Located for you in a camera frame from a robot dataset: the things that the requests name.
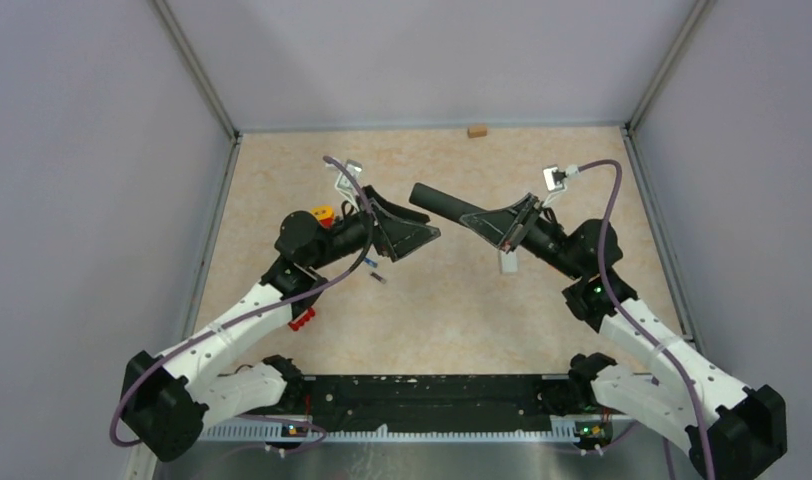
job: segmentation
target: black cylinder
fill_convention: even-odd
[[[468,202],[459,200],[444,192],[439,192],[423,183],[416,183],[415,186],[412,187],[412,194],[409,195],[409,203],[456,223],[459,223],[459,219],[462,215],[485,211],[476,205],[471,205]]]

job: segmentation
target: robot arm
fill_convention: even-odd
[[[659,321],[612,268],[623,253],[611,225],[606,225],[602,252],[598,245],[600,219],[587,220],[571,235],[565,234],[547,205],[565,190],[567,175],[553,166],[544,170],[544,176],[549,192],[545,201],[527,194],[499,210],[483,210],[421,183],[415,185],[409,201],[474,231],[501,252],[523,247],[575,280],[562,292],[574,316],[631,353],[656,379],[634,375],[602,353],[577,355],[571,361],[569,382],[580,406],[608,407],[629,415],[670,440],[705,475],[698,409],[708,425],[717,478],[756,478],[786,452],[782,397],[767,385],[753,390],[723,372]],[[607,296],[599,253],[621,307],[643,325],[658,346],[634,328]],[[666,349],[688,373],[699,405],[691,401],[683,377],[666,358]]]
[[[273,330],[302,326],[320,293],[270,310],[265,307],[325,288],[327,279],[315,270],[362,250],[367,242],[379,255],[396,262],[439,236],[437,228],[427,225],[425,214],[386,201],[371,186],[363,190],[372,214],[358,211],[329,227],[309,212],[289,214],[275,243],[279,257],[243,298],[180,344],[156,356],[142,351],[129,361],[122,398],[148,369],[165,359],[143,380],[120,415],[159,460],[179,457],[205,428],[278,403],[291,382],[301,379],[290,360],[278,356],[234,375],[220,375]],[[237,322],[241,317],[249,318]],[[189,346],[191,338],[202,340]],[[184,351],[172,355],[183,347]]]

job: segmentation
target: wooden block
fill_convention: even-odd
[[[488,127],[485,124],[468,127],[468,138],[485,137],[486,135],[488,135]]]

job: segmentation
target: marble-patterned surface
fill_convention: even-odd
[[[546,193],[541,168],[615,158],[625,167],[613,225],[624,260],[621,276],[654,312],[679,329],[647,218],[616,127],[464,129],[246,135],[201,303],[198,328],[243,296],[276,258],[283,217],[321,204],[337,206],[335,172],[323,155],[364,164],[363,184],[408,206],[415,182],[486,208],[525,193]],[[567,232],[599,217],[613,171],[594,169],[573,181],[554,208]],[[382,285],[363,266],[326,292],[317,317],[299,332],[279,329],[239,363],[279,353],[310,374],[560,373],[578,352],[627,355],[599,338],[565,307],[570,281],[529,253],[517,274],[501,275],[497,253],[470,231],[434,215],[441,238],[392,264],[380,261]],[[352,262],[323,269],[329,278]]]

